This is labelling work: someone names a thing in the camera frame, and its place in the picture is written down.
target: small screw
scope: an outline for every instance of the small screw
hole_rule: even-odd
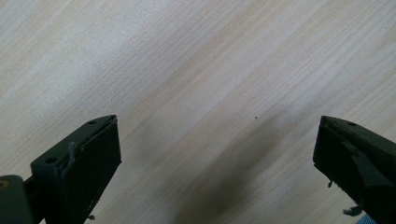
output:
[[[0,180],[0,190],[2,189],[6,189],[9,185],[9,181],[8,180]]]

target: black plastic bracket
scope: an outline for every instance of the black plastic bracket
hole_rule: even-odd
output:
[[[321,118],[315,166],[378,223],[396,223],[396,144],[360,125]]]
[[[34,160],[24,183],[0,176],[0,223],[82,224],[120,163],[116,116],[93,119]]]

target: light wood grain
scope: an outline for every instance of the light wood grain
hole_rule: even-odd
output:
[[[396,1],[0,1],[0,175],[117,114],[88,223],[355,223],[318,122],[396,141],[395,61]]]

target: screw hole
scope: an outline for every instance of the screw hole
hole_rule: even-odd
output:
[[[50,157],[50,158],[46,159],[46,164],[53,164],[56,161],[57,161],[56,158]]]
[[[8,180],[0,180],[0,190],[1,189],[6,189],[9,185],[9,181]]]

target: wooden table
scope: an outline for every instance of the wooden table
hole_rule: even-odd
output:
[[[320,116],[396,140],[396,1],[1,1],[0,175],[119,117],[87,223],[355,223]]]

